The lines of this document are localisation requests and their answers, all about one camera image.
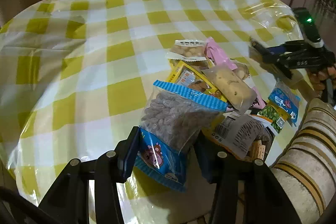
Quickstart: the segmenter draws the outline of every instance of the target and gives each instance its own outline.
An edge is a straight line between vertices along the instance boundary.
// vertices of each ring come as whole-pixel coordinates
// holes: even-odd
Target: blue striped package edge
[[[159,80],[156,80],[153,85],[169,92],[176,93],[184,98],[190,99],[195,103],[198,103],[210,109],[226,111],[227,102],[223,102],[216,97],[206,95],[200,91],[193,90],[182,85],[163,82]]]

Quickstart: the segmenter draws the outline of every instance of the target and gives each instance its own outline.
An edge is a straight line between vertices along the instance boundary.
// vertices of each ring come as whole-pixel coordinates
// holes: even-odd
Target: plastic table cover
[[[176,39],[213,37],[266,99],[276,80],[249,58],[250,35],[266,46],[302,39],[279,0],[43,0],[18,14],[0,30],[0,156],[20,194],[38,205],[69,160],[96,159],[127,138],[152,83],[170,72],[164,56]],[[295,131],[286,123],[268,164]],[[193,153],[187,187],[174,192],[134,169],[118,184],[125,222],[182,223],[210,210],[215,186]]]

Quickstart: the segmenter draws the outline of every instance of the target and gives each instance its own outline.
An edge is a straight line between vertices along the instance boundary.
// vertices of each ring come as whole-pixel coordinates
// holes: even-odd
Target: small blue snack package
[[[294,95],[288,86],[278,80],[268,99],[284,109],[296,126],[300,98]]]
[[[224,112],[227,102],[200,91],[156,80],[140,121],[135,166],[157,182],[185,191],[187,154],[201,128]]]

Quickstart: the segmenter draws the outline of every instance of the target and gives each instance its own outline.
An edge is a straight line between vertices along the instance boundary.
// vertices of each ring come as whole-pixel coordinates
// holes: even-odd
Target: silver screw
[[[111,151],[109,151],[109,152],[106,153],[106,156],[108,158],[113,158],[115,155],[116,155],[116,153],[113,150],[111,150]]]
[[[264,162],[261,159],[256,159],[254,163],[258,166],[262,166],[264,164]]]
[[[78,163],[79,163],[78,159],[73,159],[73,160],[70,161],[71,166],[76,166]]]
[[[224,151],[221,151],[221,152],[218,152],[217,153],[217,156],[219,157],[219,158],[226,158],[227,157],[227,154],[224,152]]]

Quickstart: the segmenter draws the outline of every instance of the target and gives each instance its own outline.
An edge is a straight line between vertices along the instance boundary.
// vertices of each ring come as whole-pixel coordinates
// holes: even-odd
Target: cartoon pig
[[[161,145],[156,143],[154,146],[148,145],[147,147],[148,149],[146,149],[141,155],[142,159],[149,167],[159,169],[163,164]]]

